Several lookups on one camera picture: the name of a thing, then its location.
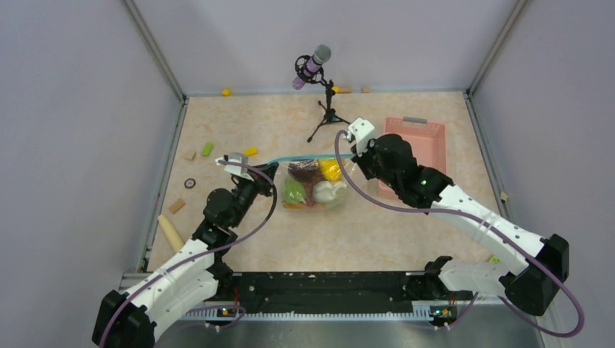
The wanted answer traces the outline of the pink plastic perforated basket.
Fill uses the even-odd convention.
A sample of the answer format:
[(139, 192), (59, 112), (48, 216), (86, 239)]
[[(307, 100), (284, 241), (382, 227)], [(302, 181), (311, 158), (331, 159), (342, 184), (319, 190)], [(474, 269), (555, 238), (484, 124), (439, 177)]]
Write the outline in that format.
[(407, 141), (419, 165), (447, 173), (447, 144), (444, 123), (417, 117), (388, 117), (383, 134), (396, 133)]

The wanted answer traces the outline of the round green fruit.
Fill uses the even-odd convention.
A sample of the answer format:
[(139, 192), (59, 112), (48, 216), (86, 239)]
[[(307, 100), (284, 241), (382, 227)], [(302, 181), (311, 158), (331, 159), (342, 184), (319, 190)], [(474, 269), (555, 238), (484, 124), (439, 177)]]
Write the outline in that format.
[(287, 177), (284, 181), (282, 196), (286, 203), (304, 204), (306, 203), (307, 194), (302, 183), (292, 177)]

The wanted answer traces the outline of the orange fried food piece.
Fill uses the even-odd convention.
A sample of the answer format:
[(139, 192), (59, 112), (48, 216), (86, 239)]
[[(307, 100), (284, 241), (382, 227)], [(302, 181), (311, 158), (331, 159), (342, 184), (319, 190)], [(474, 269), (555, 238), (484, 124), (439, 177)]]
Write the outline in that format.
[(313, 206), (306, 205), (306, 204), (295, 204), (295, 203), (287, 203), (287, 202), (284, 202), (282, 204), (282, 207), (288, 210), (311, 210), (313, 208)]

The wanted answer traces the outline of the yellow lemon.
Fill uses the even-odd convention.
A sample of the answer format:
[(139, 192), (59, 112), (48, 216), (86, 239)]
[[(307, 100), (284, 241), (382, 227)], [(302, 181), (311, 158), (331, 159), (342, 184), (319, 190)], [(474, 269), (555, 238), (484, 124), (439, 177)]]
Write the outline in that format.
[(342, 171), (336, 159), (318, 159), (318, 167), (322, 176), (330, 182), (341, 181)]

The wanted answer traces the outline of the red grapes bunch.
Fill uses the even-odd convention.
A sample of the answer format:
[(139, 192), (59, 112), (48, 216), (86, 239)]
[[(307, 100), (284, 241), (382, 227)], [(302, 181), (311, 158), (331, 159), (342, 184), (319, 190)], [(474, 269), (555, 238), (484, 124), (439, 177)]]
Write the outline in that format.
[(290, 162), (287, 171), (300, 183), (317, 183), (323, 180), (318, 162), (314, 160)]

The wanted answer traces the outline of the clear zip bag blue zipper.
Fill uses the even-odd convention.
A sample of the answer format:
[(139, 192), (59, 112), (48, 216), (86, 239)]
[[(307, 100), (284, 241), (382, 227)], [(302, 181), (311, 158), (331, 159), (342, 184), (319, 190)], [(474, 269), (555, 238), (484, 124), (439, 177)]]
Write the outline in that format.
[(329, 210), (347, 202), (351, 188), (343, 173), (352, 175), (351, 154), (311, 154), (278, 157), (274, 183), (278, 200), (286, 210)]

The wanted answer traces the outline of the white garlic bulb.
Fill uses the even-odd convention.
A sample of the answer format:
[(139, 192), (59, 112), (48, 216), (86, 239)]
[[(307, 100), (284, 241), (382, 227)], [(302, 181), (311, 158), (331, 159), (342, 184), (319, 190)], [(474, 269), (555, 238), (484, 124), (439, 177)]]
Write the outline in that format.
[(343, 181), (321, 181), (313, 187), (313, 198), (320, 204), (337, 204), (345, 199), (347, 184)]

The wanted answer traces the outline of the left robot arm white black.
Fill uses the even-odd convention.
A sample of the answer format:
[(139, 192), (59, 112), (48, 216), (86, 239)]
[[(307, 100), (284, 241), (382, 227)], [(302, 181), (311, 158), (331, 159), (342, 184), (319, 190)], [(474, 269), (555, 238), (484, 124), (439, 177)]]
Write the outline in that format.
[(279, 164), (255, 167), (218, 160), (234, 188), (211, 191), (204, 219), (191, 238), (163, 266), (124, 292), (110, 291), (102, 300), (92, 342), (98, 347), (154, 347), (176, 321), (199, 302), (225, 299), (233, 288), (232, 269), (222, 260), (241, 243), (233, 231), (257, 196), (278, 199), (274, 178)]

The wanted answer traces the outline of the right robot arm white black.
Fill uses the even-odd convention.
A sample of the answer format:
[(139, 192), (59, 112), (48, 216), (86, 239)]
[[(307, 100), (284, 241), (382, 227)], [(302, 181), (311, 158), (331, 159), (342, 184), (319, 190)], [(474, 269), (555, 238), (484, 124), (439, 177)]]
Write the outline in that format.
[(445, 221), (488, 249), (500, 262), (464, 262), (441, 256), (425, 279), (427, 293), (444, 299), (453, 291), (484, 292), (513, 309), (544, 315), (569, 276), (570, 246), (554, 233), (527, 231), (471, 198), (444, 173), (417, 163), (399, 135), (358, 138), (351, 160), (366, 179), (392, 189), (401, 212), (422, 212)]

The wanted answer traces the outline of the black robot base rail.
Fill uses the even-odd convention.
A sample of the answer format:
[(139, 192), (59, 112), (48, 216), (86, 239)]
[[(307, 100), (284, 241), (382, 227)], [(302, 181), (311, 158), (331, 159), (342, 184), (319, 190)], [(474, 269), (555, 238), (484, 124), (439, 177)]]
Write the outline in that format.
[(470, 291), (450, 292), (422, 272), (235, 273), (205, 305), (241, 305), (249, 314), (367, 315), (410, 313), (420, 301), (459, 304)]

